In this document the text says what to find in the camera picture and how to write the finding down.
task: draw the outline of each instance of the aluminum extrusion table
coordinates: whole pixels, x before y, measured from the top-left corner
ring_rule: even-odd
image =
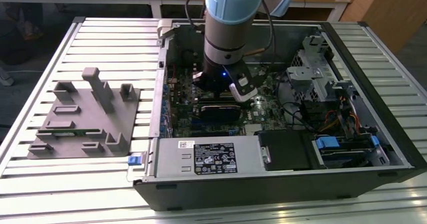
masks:
[[[29,143],[55,98],[49,91],[57,81],[71,81],[77,88],[83,88],[85,67],[101,70],[99,79],[111,88],[131,83],[141,89],[130,152],[146,150],[159,52],[157,24],[157,19],[129,18],[86,18],[71,23],[0,146],[0,224],[427,222],[427,173],[350,199],[154,212],[131,188],[126,157],[26,159]],[[427,157],[424,89],[368,27],[356,23],[332,26]],[[345,70],[338,71],[345,78]]]

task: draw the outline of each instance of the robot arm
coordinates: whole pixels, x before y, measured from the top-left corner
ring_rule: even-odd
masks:
[[[245,39],[261,1],[205,0],[202,72],[193,75],[193,82],[201,89],[217,94],[229,90],[237,102],[245,102],[257,94],[257,85],[242,57]],[[285,11],[289,2],[268,1],[269,5],[278,4],[280,8],[273,8],[276,13]]]

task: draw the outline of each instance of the barcode sticker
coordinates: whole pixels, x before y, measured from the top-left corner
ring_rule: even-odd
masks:
[[[180,140],[177,141],[177,148],[193,148],[194,141],[193,140]]]

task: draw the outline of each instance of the blue tab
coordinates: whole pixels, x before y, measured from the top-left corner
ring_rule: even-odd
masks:
[[[142,165],[142,157],[141,156],[129,156],[126,160],[126,164],[129,166],[139,166]]]
[[[370,135],[370,141],[372,141],[374,147],[377,147],[380,145],[380,140],[374,135]]]
[[[321,136],[317,140],[314,140],[314,144],[317,145],[317,148],[338,148],[338,140],[334,136]]]

